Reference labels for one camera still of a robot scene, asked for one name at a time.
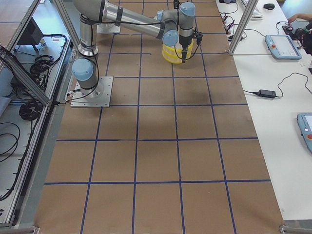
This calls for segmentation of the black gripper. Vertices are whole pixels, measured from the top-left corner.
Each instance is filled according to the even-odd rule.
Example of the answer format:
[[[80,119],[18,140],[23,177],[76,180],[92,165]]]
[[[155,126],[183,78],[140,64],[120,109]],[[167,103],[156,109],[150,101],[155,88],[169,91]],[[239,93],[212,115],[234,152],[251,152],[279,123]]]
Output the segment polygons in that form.
[[[202,37],[203,37],[202,32],[198,31],[196,27],[191,29],[182,29],[181,27],[179,28],[179,43],[182,45],[181,50],[182,63],[185,63],[186,60],[193,57],[191,56],[190,58],[187,59],[187,48],[188,45],[191,44],[191,41],[193,39],[196,39],[197,48],[195,49],[194,52],[196,53],[198,47],[201,45]]]

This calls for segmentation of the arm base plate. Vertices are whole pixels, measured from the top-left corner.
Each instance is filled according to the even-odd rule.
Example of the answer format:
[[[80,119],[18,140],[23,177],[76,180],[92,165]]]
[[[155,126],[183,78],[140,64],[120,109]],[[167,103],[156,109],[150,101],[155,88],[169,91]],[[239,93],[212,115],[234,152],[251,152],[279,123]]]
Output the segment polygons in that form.
[[[79,82],[76,82],[76,89],[80,91],[73,94],[72,108],[97,108],[110,106],[110,99],[113,87],[113,77],[99,77],[95,90],[81,89]]]

